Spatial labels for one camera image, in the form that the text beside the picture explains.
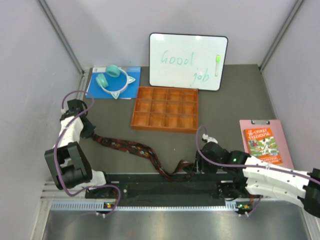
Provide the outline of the red patterned necktie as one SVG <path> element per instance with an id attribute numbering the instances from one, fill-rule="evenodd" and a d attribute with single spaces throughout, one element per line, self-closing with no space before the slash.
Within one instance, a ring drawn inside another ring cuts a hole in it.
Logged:
<path id="1" fill-rule="evenodd" d="M 193 171 L 195 164 L 184 160 L 179 161 L 173 172 L 166 171 L 156 152 L 145 144 L 124 139 L 103 137 L 95 133 L 93 134 L 92 139 L 104 147 L 129 153 L 150 161 L 154 169 L 169 182 L 184 182 L 196 174 L 196 172 Z"/>

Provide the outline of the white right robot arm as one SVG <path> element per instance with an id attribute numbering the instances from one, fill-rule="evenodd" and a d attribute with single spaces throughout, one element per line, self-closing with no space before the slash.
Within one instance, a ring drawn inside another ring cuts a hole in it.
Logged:
<path id="1" fill-rule="evenodd" d="M 270 197 L 301 207 L 314 217 L 320 216 L 319 169 L 288 169 L 243 151 L 229 152 L 213 141 L 196 150 L 204 161 L 232 176 L 232 182 L 219 191 L 222 198 Z"/>

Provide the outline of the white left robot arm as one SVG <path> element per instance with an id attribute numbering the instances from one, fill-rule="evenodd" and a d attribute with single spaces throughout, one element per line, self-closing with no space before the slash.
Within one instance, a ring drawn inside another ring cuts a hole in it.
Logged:
<path id="1" fill-rule="evenodd" d="M 68 110 L 60 118 L 60 134 L 65 132 L 57 145 L 56 158 L 61 170 L 61 176 L 67 189 L 75 187 L 96 186 L 96 192 L 102 198 L 109 198 L 114 187 L 106 180 L 102 171 L 95 171 L 91 168 L 79 142 L 80 139 L 87 139 L 95 133 L 95 126 L 88 120 L 87 115 L 77 117 L 70 126 L 67 124 L 79 113 L 83 112 L 87 105 L 79 99 L 72 99 L 67 102 Z"/>

